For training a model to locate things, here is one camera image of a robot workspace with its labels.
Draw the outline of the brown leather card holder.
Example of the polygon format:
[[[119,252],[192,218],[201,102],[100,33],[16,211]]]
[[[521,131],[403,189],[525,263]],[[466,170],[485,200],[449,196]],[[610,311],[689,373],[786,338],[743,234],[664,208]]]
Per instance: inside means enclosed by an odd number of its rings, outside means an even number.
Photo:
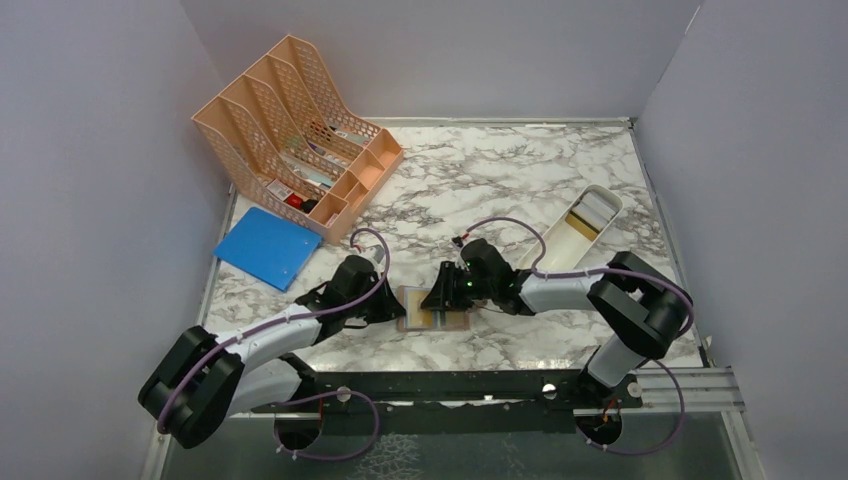
[[[424,310],[421,302],[430,293],[423,287],[401,285],[396,297],[406,314],[396,322],[400,332],[466,331],[470,329],[470,314],[458,311]]]

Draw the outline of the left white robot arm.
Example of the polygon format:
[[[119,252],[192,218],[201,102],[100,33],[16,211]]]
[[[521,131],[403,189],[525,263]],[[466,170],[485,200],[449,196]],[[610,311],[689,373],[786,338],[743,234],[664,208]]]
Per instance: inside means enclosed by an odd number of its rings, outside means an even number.
[[[142,385],[138,402],[158,429],[190,449],[205,442],[228,417],[270,403],[290,410],[313,401],[314,384],[283,356],[341,332],[350,319],[383,323],[405,315],[385,275],[349,255],[332,278],[276,316],[253,326],[213,334],[185,330]]]

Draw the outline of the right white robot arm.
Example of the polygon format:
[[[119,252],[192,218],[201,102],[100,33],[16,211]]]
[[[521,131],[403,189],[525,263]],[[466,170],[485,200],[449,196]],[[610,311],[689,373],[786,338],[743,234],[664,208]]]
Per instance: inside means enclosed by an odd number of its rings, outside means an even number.
[[[515,316],[554,310],[601,315],[613,335],[590,357],[576,383],[579,398],[592,407],[612,399],[632,370],[663,359],[692,323],[690,296],[629,251],[601,267],[554,273],[514,268],[483,239],[465,245],[460,258],[441,263],[421,309],[467,311],[490,301]]]

